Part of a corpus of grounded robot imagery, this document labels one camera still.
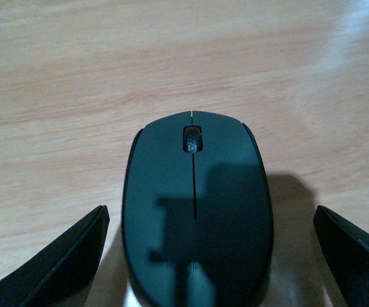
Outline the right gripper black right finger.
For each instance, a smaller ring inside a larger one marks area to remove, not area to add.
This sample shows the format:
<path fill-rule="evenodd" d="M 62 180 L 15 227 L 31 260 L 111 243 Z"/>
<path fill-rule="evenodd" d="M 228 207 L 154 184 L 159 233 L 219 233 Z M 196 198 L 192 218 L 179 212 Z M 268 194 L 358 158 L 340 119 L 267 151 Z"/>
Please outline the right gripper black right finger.
<path fill-rule="evenodd" d="M 323 256 L 348 306 L 369 306 L 369 233 L 319 205 L 313 224 Z"/>

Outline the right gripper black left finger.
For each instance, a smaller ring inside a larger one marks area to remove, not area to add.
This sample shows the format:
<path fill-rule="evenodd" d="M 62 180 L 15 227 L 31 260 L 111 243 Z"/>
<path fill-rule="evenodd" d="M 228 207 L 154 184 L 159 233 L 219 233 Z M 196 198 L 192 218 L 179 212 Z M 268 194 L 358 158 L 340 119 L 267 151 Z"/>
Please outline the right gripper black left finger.
<path fill-rule="evenodd" d="M 0 306 L 84 306 L 109 225 L 93 209 L 24 265 L 0 280 Z"/>

